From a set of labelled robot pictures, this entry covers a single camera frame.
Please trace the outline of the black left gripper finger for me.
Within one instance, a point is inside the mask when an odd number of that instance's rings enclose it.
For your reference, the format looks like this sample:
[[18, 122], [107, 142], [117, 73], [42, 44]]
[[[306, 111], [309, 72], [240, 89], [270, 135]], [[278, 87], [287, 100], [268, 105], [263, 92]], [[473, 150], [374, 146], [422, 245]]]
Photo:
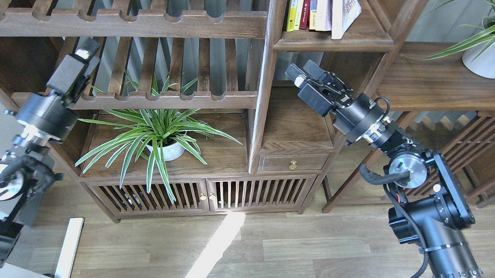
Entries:
[[96, 55], [100, 43], [93, 38], [87, 38], [82, 42], [81, 46], [74, 53], [74, 64], [78, 66], [89, 65], [96, 66], [100, 59]]

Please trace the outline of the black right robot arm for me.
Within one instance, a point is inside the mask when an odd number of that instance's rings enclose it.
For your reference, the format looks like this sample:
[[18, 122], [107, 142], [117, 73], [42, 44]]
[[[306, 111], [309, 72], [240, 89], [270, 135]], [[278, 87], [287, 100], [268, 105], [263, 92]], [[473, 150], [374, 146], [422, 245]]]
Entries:
[[410, 278], [484, 278], [462, 230], [475, 218], [462, 194], [462, 185], [439, 151], [422, 147], [390, 120], [389, 108], [353, 90], [333, 72], [309, 60], [303, 68], [289, 65], [286, 75], [300, 89], [298, 96], [321, 116], [335, 114], [333, 125], [349, 145], [366, 139], [390, 158], [384, 175], [361, 164], [362, 177], [383, 185], [394, 206], [388, 223], [400, 243], [416, 243], [424, 260]]

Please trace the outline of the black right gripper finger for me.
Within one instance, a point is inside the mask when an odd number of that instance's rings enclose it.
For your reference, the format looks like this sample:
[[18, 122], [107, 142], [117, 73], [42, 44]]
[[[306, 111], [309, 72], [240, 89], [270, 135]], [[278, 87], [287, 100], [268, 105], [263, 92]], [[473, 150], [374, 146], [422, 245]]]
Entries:
[[309, 59], [303, 66], [303, 69], [312, 79], [318, 80], [319, 82], [324, 82], [325, 70], [313, 60]]
[[294, 85], [300, 89], [301, 93], [311, 93], [311, 87], [308, 84], [311, 77], [301, 68], [299, 68], [299, 66], [290, 64], [286, 69], [285, 74], [293, 81]]

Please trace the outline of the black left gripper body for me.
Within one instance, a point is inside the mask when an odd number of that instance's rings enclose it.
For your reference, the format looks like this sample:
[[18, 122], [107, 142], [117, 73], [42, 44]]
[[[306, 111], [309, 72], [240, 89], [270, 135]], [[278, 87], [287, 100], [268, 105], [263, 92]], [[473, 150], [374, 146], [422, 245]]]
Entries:
[[14, 137], [14, 146], [42, 148], [49, 141], [63, 143], [78, 120], [71, 107], [80, 98], [97, 65], [97, 57], [65, 56], [46, 84], [50, 93], [46, 96], [32, 93], [16, 113], [24, 129]]

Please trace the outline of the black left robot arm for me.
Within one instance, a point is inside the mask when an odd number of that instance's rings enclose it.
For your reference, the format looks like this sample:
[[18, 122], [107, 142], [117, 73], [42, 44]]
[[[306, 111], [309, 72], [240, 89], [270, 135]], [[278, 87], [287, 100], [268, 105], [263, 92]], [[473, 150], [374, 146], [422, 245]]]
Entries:
[[23, 126], [13, 146], [0, 160], [0, 201], [18, 202], [7, 217], [0, 219], [0, 267], [14, 249], [23, 228], [16, 218], [28, 201], [63, 179], [42, 162], [48, 142], [63, 142], [78, 120], [72, 107], [83, 94], [99, 63], [100, 43], [87, 38], [81, 47], [64, 57], [47, 82], [47, 95], [32, 93], [19, 111], [11, 111]]

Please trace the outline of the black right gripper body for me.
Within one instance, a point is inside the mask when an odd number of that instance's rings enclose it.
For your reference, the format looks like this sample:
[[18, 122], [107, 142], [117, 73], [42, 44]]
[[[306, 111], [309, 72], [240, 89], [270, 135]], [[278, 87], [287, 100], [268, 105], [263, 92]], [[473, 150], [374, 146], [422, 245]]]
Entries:
[[364, 138], [373, 149], [400, 150], [400, 129], [391, 123], [388, 113], [390, 101], [386, 102], [386, 110], [365, 94], [351, 97], [352, 89], [334, 74], [321, 74], [313, 79], [306, 73], [299, 73], [298, 88], [300, 97], [309, 107], [321, 116], [333, 113], [334, 127], [345, 135], [345, 145]]

